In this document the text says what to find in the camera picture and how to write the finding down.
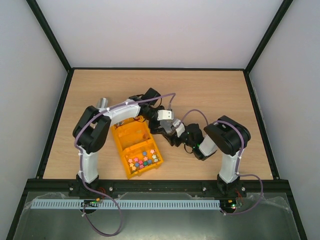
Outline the round metal lid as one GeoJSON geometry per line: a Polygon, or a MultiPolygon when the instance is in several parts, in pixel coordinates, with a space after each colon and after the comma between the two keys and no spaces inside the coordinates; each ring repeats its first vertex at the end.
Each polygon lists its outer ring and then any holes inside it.
{"type": "Polygon", "coordinates": [[[174,126],[175,119],[173,120],[161,120],[160,121],[160,127],[164,129],[164,131],[169,134],[172,133],[176,127],[174,126]]]}

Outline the orange three-compartment bin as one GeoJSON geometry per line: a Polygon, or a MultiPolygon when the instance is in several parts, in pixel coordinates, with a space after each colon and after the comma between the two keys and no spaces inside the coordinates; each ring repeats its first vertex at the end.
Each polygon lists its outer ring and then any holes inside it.
{"type": "Polygon", "coordinates": [[[156,141],[142,116],[114,124],[111,132],[127,179],[141,176],[163,164],[156,141]]]}

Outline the metal scoop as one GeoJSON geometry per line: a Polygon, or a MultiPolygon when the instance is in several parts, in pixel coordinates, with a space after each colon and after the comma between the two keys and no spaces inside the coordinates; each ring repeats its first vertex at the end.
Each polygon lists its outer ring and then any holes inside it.
{"type": "Polygon", "coordinates": [[[96,104],[97,109],[106,109],[108,107],[109,100],[105,97],[102,97],[98,100],[96,104]]]}

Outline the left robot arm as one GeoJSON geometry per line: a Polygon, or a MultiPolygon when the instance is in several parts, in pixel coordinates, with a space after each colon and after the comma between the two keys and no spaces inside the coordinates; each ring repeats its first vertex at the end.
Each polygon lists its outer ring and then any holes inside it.
{"type": "Polygon", "coordinates": [[[157,119],[158,111],[163,110],[164,107],[160,105],[154,108],[153,105],[157,100],[169,96],[174,98],[176,94],[159,95],[157,91],[150,88],[145,94],[131,96],[113,106],[96,108],[91,105],[85,109],[72,135],[74,146],[79,151],[80,167],[77,175],[82,181],[80,187],[86,193],[107,195],[98,191],[96,187],[92,187],[92,183],[99,179],[98,151],[107,140],[109,128],[126,119],[142,116],[148,121],[150,132],[155,132],[160,126],[160,121],[157,119]]]}

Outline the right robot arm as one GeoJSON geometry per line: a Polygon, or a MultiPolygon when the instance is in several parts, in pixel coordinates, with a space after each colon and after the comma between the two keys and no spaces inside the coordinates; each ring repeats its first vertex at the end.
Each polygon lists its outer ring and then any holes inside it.
{"type": "Polygon", "coordinates": [[[249,130],[242,124],[223,115],[208,124],[203,130],[197,123],[185,125],[178,118],[161,120],[161,134],[171,146],[184,145],[201,161],[218,150],[222,152],[221,168],[217,175],[217,189],[223,196],[229,196],[239,186],[239,165],[242,153],[251,140],[249,130]]]}

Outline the black aluminium frame rail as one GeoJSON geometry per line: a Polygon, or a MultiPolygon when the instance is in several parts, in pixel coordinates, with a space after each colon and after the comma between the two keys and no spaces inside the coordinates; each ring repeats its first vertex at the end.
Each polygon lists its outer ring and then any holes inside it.
{"type": "MultiPolygon", "coordinates": [[[[235,198],[247,193],[259,193],[258,180],[240,180],[226,192],[222,192],[216,180],[103,180],[88,185],[91,189],[117,198],[125,193],[187,193],[200,198],[235,198]]],[[[23,190],[29,192],[66,192],[68,196],[89,198],[97,194],[89,191],[81,180],[74,179],[28,179],[23,190]]]]}

